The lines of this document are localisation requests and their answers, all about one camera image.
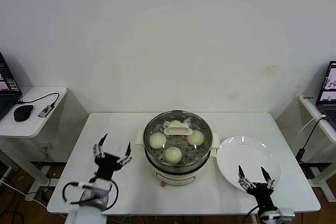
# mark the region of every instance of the tabletop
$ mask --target tabletop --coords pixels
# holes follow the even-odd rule
[[[307,109],[307,111],[311,114],[312,117],[320,116],[322,113],[316,107],[317,94],[302,94],[299,96],[299,101],[302,105]],[[336,144],[336,131],[331,126],[331,124],[327,120],[322,120],[319,123],[320,128],[325,133],[327,138],[334,144]]]
[[[64,185],[72,181],[87,182],[97,165],[92,147],[109,132],[103,151],[123,156],[129,142],[132,161],[113,174],[119,186],[116,205],[106,215],[241,215],[255,205],[253,196],[231,185],[220,173],[216,159],[210,157],[197,173],[195,182],[174,187],[161,186],[151,173],[143,147],[135,145],[138,131],[158,113],[93,113],[89,116],[48,204],[48,211],[67,213],[76,208],[62,199]],[[272,194],[279,208],[295,212],[317,211],[320,204],[287,142],[269,113],[197,113],[217,132],[220,141],[234,136],[250,136],[262,141],[280,159],[282,179]],[[81,191],[68,189],[69,200],[78,200]],[[110,193],[110,202],[114,200]]]
[[[58,92],[59,98],[55,103],[55,107],[61,102],[62,98],[67,93],[66,87],[22,87],[22,97],[24,101],[31,101],[40,97],[45,96],[49,93]],[[48,121],[48,118],[55,111],[53,109],[46,118],[39,118],[37,115],[52,102],[55,101],[56,95],[50,95],[34,103],[25,103],[32,104],[34,106],[30,117],[23,122],[14,121],[14,110],[17,107],[22,106],[23,104],[14,105],[10,111],[0,120],[0,136],[5,137],[34,137],[36,136],[45,123]]]

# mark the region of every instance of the computer mouse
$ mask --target computer mouse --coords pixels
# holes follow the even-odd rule
[[[23,105],[14,110],[14,120],[16,122],[22,122],[29,118],[31,111],[33,110],[32,105]]]

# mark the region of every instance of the stainless steel pot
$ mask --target stainless steel pot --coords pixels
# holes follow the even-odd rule
[[[200,146],[190,145],[185,135],[166,135],[166,144],[161,149],[153,149],[149,145],[150,136],[154,133],[163,133],[169,122],[178,120],[188,124],[192,130],[201,131],[204,143]],[[200,169],[210,156],[213,135],[209,125],[198,115],[182,110],[162,113],[152,119],[146,126],[144,133],[145,154],[149,162],[158,170],[172,175],[185,175]],[[164,160],[164,151],[169,147],[177,147],[182,151],[182,160],[176,164]]]

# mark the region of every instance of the white plate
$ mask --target white plate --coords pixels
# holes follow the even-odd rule
[[[217,164],[224,177],[235,187],[243,190],[238,183],[238,166],[251,182],[263,182],[263,167],[275,179],[276,187],[281,179],[279,158],[262,142],[248,136],[233,136],[226,139],[217,150]]]

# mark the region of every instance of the laptop keyboard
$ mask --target laptop keyboard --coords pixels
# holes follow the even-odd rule
[[[15,101],[16,99],[0,99],[0,113],[7,112]]]
[[[336,124],[336,110],[324,110],[323,112],[329,120]]]

